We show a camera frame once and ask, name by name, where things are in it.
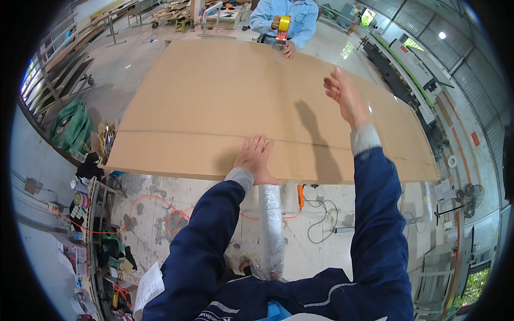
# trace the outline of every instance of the light blue shirt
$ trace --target light blue shirt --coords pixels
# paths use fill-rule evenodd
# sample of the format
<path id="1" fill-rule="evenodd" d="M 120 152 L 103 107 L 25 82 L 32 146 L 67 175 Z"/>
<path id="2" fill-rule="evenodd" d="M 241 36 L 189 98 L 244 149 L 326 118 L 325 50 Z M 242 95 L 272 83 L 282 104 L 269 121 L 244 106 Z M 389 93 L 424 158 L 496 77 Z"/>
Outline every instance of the light blue shirt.
<path id="1" fill-rule="evenodd" d="M 258 33 L 276 36 L 271 28 L 276 15 L 290 15 L 288 38 L 301 50 L 316 32 L 318 5 L 313 0 L 260 0 L 250 16 L 250 28 Z"/>

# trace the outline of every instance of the navy blue jacket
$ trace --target navy blue jacket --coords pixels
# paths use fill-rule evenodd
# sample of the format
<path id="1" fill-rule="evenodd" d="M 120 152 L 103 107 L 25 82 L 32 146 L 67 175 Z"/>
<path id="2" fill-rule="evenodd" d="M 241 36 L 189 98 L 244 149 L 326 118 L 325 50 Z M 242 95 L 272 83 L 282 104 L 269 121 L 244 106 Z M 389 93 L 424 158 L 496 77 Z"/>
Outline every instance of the navy blue jacket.
<path id="1" fill-rule="evenodd" d="M 355 157 L 353 281 L 342 269 L 330 268 L 293 282 L 246 277 L 217 287 L 245 197 L 238 183 L 221 182 L 200 198 L 189 225 L 171 242 L 161 268 L 166 290 L 146 305 L 143 320 L 258 320 L 267 316 L 272 299 L 292 314 L 412 320 L 405 221 L 397 209 L 400 194 L 396 167 L 381 147 Z"/>

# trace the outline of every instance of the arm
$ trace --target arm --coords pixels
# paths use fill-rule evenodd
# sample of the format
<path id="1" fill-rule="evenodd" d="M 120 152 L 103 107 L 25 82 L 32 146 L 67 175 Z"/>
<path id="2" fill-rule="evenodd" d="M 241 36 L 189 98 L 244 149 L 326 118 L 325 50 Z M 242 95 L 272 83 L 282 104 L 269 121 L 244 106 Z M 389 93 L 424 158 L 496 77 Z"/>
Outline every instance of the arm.
<path id="1" fill-rule="evenodd" d="M 143 310 L 143 320 L 193 320 L 211 302 L 216 283 L 225 272 L 223 253 L 239 219 L 239 204 L 252 185 L 278 184 L 266 163 L 273 142 L 256 135 L 245 139 L 234 168 L 225 181 L 198 201 L 189 224 L 170 244 L 161 267 L 164 292 Z"/>
<path id="2" fill-rule="evenodd" d="M 318 19 L 318 6 L 315 7 L 303 23 L 302 29 L 298 32 L 291 41 L 295 44 L 296 50 L 302 50 L 310 38 L 316 33 L 316 20 Z"/>
<path id="3" fill-rule="evenodd" d="M 250 16 L 250 29 L 258 33 L 272 32 L 271 0 L 260 0 Z"/>
<path id="4" fill-rule="evenodd" d="M 407 274 L 405 221 L 397 209 L 401 194 L 396 167 L 382 151 L 375 128 L 368 122 L 355 84 L 340 68 L 325 78 L 327 96 L 339 103 L 352 129 L 355 162 L 355 235 L 351 256 L 354 282 L 377 293 L 381 300 L 396 299 L 412 311 Z"/>

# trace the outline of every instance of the printed logo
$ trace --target printed logo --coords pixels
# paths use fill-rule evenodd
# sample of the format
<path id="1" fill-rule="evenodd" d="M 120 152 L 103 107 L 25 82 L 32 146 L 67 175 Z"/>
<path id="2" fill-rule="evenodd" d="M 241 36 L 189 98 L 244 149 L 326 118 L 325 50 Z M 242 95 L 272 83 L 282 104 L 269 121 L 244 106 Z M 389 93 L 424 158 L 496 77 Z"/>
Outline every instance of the printed logo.
<path id="1" fill-rule="evenodd" d="M 206 321 L 230 321 L 232 320 L 231 316 L 223 316 L 219 317 L 214 312 L 211 311 L 202 311 L 195 320 L 206 320 Z"/>

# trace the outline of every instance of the plastic wrap roll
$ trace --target plastic wrap roll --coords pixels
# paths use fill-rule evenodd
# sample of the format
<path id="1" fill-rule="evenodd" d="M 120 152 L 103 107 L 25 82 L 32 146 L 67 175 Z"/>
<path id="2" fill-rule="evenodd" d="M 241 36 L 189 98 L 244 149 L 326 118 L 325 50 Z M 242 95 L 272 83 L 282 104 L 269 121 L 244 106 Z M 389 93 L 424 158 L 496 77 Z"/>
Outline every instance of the plastic wrap roll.
<path id="1" fill-rule="evenodd" d="M 421 194 L 423 195 L 423 217 L 425 222 L 432 221 L 432 201 L 430 200 L 430 183 L 421 183 Z"/>
<path id="2" fill-rule="evenodd" d="M 282 204 L 280 186 L 259 185 L 261 216 L 262 276 L 268 280 L 281 280 L 284 270 L 285 242 L 282 234 Z"/>

